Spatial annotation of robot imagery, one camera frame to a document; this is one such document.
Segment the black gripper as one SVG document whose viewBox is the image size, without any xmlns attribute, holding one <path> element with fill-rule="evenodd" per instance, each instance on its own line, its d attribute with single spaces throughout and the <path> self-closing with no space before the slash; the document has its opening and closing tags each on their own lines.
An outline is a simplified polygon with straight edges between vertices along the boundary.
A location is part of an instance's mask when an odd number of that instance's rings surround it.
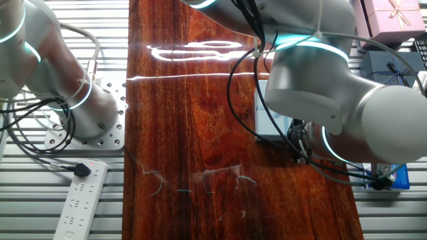
<svg viewBox="0 0 427 240">
<path fill-rule="evenodd" d="M 294 163 L 301 164 L 310 164 L 309 161 L 305 160 L 301 154 L 306 154 L 309 158 L 312 156 L 312 150 L 307 145 L 305 140 L 308 139 L 308 132 L 306 130 L 306 125 L 308 123 L 299 119 L 292 119 L 289 129 L 288 129 L 288 139 L 291 141 L 291 144 L 298 150 L 298 152 L 293 152 L 291 154 L 292 161 Z"/>
</svg>

